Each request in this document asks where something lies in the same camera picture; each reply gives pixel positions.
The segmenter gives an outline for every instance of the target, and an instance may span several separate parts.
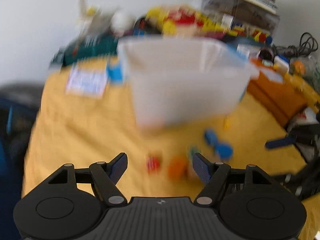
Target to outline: white paper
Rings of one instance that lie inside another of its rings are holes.
[[[260,48],[247,44],[239,44],[237,47],[237,52],[246,58],[258,58],[260,54]]]
[[[272,81],[272,82],[275,82],[275,83],[279,83],[279,84],[283,84],[283,78],[282,76],[277,73],[277,72],[274,72],[272,69],[267,69],[267,68],[264,68],[264,67],[260,67],[259,70],[265,74],[265,76],[268,78],[268,80]]]
[[[106,71],[71,69],[66,93],[101,98],[108,81]]]
[[[233,22],[233,16],[224,14],[221,21],[221,27],[225,27],[227,29],[231,28]]]

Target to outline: yellow bedsheet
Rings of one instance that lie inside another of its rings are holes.
[[[105,66],[94,60],[83,67]],[[254,163],[269,174],[297,172],[305,163],[294,147],[266,151],[268,139],[282,137],[285,132],[273,116],[251,95],[246,94],[231,114],[231,126],[223,129],[223,117],[167,128],[157,134],[142,134],[135,126],[129,86],[107,85],[102,99],[66,95],[69,69],[53,74],[46,82],[41,112],[33,128],[25,163],[24,194],[64,163],[76,168],[88,167],[97,161],[109,162],[120,152],[128,155],[128,169],[117,187],[129,200],[131,196],[190,196],[195,198],[203,185],[200,181],[171,182],[167,165],[175,155],[185,155],[193,144],[210,157],[212,150],[204,140],[206,128],[213,128],[221,140],[234,148],[228,162],[233,168]],[[158,174],[147,173],[146,156],[161,151],[163,162]],[[79,188],[91,192],[90,185]],[[300,234],[301,240],[312,240],[320,224],[320,197],[303,203],[308,217]]]

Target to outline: circular pad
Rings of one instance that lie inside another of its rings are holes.
[[[59,219],[66,217],[73,211],[74,204],[63,197],[52,197],[41,201],[37,205],[37,212],[43,218]]]
[[[21,234],[42,240],[74,239],[90,231],[102,213],[100,201],[81,191],[31,192],[14,208]]]
[[[272,185],[263,191],[252,187],[228,195],[222,200],[219,212],[230,230],[256,240],[297,237],[307,216],[295,196],[285,189],[274,190]]]
[[[255,198],[247,203],[249,213],[261,219],[274,219],[282,215],[283,205],[272,198]]]

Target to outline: translucent plastic container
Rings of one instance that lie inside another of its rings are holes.
[[[140,128],[230,113],[259,72],[213,39],[121,39],[118,55]]]

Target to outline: orange toy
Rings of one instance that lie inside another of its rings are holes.
[[[306,68],[300,60],[296,60],[292,63],[294,66],[295,73],[298,75],[304,75],[306,73]]]
[[[188,159],[186,157],[173,157],[168,166],[168,177],[171,180],[181,180],[188,172]]]

